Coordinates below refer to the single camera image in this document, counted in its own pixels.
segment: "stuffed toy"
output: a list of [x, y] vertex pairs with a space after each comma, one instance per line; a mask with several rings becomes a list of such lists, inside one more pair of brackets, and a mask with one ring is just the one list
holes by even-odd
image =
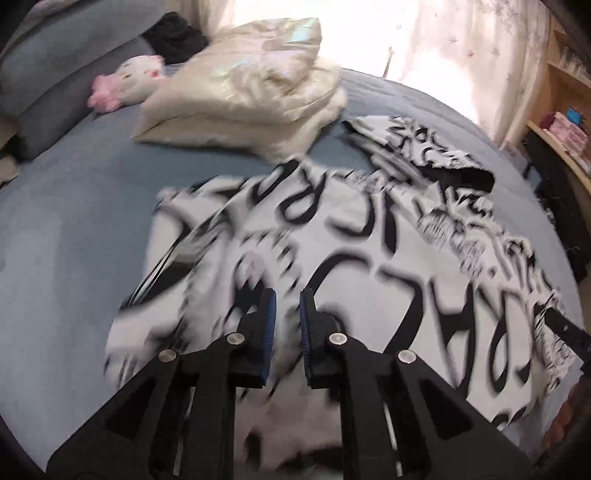
[[94, 79], [87, 104], [98, 113], [114, 112], [146, 100], [164, 78], [164, 59], [160, 55], [133, 57], [115, 73]]

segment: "blue bedsheet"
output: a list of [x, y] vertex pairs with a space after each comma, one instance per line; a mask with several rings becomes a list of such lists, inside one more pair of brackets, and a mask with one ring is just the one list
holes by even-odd
[[[576, 283], [556, 233], [516, 169], [485, 134], [416, 90], [346, 71], [356, 115], [411, 115], [437, 128], [494, 171], [495, 215], [531, 238], [571, 320], [582, 325]], [[138, 106], [87, 118], [0, 190], [0, 415], [44, 468], [52, 452], [112, 394], [103, 347], [124, 297], [136, 286], [155, 196], [218, 174], [252, 176], [271, 167], [219, 149], [135, 144]], [[328, 127], [310, 152], [334, 167], [367, 168], [363, 154]], [[572, 371], [544, 411], [510, 427], [523, 448], [541, 434], [577, 378]]]

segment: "white puffer jacket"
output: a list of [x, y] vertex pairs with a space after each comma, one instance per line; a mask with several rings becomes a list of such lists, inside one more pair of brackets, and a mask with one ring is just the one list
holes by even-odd
[[317, 18], [226, 32], [142, 104], [136, 138], [249, 148], [272, 161], [305, 153], [347, 102], [340, 67], [317, 56], [320, 40]]

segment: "blue object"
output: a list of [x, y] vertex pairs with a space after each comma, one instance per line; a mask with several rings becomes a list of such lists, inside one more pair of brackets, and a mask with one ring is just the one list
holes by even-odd
[[575, 125], [581, 124], [581, 120], [582, 120], [581, 114], [572, 108], [569, 108], [569, 111], [566, 112], [566, 118], [568, 118]]

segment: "graphic print shirt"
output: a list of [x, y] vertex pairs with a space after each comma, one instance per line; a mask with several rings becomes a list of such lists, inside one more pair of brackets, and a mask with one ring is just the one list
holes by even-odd
[[499, 428], [574, 360], [544, 323], [560, 300], [530, 242], [492, 216], [492, 173], [410, 118], [346, 126], [373, 172], [294, 157], [266, 177], [161, 192], [146, 276], [109, 333], [106, 374], [122, 386], [164, 348], [195, 351], [235, 331], [273, 288], [271, 373], [265, 389], [238, 392], [238, 461], [253, 437], [269, 468], [340, 443], [338, 403], [306, 386], [305, 287], [339, 330], [374, 351], [414, 350]]

